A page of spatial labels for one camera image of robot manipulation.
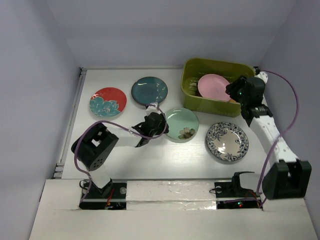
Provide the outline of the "mint green flower plate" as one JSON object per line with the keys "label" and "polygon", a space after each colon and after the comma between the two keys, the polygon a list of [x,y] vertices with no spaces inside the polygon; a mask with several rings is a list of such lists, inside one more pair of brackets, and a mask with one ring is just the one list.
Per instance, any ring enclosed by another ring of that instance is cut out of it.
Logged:
{"label": "mint green flower plate", "polygon": [[171,140],[188,141],[199,130],[199,120],[197,115],[184,107],[172,108],[165,113],[168,133]]}

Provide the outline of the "pink plate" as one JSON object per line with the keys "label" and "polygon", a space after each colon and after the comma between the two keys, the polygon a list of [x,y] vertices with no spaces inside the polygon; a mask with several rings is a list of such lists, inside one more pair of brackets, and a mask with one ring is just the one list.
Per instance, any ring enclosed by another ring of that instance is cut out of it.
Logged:
{"label": "pink plate", "polygon": [[203,98],[228,102],[231,98],[226,93],[227,85],[229,82],[224,77],[217,74],[206,74],[199,79],[197,88]]}

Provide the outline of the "dark teal blossom plate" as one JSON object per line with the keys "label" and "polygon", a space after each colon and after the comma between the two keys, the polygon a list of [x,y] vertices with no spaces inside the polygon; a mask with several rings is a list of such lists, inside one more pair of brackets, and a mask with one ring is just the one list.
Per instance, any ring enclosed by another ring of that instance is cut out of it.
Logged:
{"label": "dark teal blossom plate", "polygon": [[168,95],[167,84],[160,78],[146,76],[137,80],[131,87],[132,98],[140,105],[160,104]]}

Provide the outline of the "red plate with teal flower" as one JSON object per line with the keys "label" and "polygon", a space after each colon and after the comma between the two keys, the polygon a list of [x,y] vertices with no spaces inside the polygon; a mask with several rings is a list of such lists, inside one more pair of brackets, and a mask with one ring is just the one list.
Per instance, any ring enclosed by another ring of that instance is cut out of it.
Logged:
{"label": "red plate with teal flower", "polygon": [[126,94],[115,87],[105,87],[95,92],[89,101],[91,113],[103,119],[120,115],[127,105]]}

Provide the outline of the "blue white floral plate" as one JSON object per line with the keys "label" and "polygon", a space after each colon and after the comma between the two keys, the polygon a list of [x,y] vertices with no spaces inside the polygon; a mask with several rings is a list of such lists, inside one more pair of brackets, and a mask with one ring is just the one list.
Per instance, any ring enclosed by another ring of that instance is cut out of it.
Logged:
{"label": "blue white floral plate", "polygon": [[206,133],[205,143],[216,158],[225,162],[237,162],[249,150],[246,133],[231,122],[213,124]]}

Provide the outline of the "orange woven plate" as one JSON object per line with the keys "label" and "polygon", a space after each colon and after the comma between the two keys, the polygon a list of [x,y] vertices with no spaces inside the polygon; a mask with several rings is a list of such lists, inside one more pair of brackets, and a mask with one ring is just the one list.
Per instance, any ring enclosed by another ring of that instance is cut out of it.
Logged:
{"label": "orange woven plate", "polygon": [[230,102],[230,103],[238,103],[237,101],[235,101],[235,100],[233,100],[233,99],[230,99],[228,102]]}

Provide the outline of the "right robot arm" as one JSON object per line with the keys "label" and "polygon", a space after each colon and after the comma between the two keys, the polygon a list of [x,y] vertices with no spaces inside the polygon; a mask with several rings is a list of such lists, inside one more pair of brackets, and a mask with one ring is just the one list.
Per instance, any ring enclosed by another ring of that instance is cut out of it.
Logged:
{"label": "right robot arm", "polygon": [[240,104],[241,116],[266,153],[256,192],[267,200],[304,198],[312,166],[307,160],[300,160],[284,140],[297,117],[285,130],[279,131],[271,110],[262,102],[267,74],[267,71],[260,71],[257,76],[240,76],[227,85],[225,92]]}

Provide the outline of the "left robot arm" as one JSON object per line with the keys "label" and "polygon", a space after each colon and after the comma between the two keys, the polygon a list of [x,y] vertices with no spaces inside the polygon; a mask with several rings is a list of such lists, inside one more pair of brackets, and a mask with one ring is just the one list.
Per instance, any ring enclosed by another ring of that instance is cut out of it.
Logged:
{"label": "left robot arm", "polygon": [[115,147],[140,148],[168,132],[169,126],[162,112],[147,114],[143,122],[132,128],[106,120],[93,123],[71,147],[76,169],[88,177],[88,186],[82,191],[80,200],[92,193],[101,198],[111,194],[113,181],[104,162]]}

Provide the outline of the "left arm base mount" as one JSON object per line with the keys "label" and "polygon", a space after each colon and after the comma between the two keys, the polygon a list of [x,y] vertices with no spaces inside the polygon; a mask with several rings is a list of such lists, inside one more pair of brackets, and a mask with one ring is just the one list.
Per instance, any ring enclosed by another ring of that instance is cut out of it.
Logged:
{"label": "left arm base mount", "polygon": [[109,182],[103,188],[98,188],[92,183],[88,190],[89,182],[81,180],[79,186],[81,188],[80,199],[83,198],[80,200],[79,208],[82,210],[125,210],[127,208],[126,182]]}

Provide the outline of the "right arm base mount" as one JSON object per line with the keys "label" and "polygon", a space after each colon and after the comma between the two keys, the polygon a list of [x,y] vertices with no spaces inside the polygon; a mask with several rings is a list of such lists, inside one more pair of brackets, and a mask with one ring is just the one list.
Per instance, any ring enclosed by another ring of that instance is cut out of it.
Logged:
{"label": "right arm base mount", "polygon": [[215,195],[218,210],[259,209],[262,203],[261,197],[253,190],[235,188],[231,182],[216,182],[209,193]]}

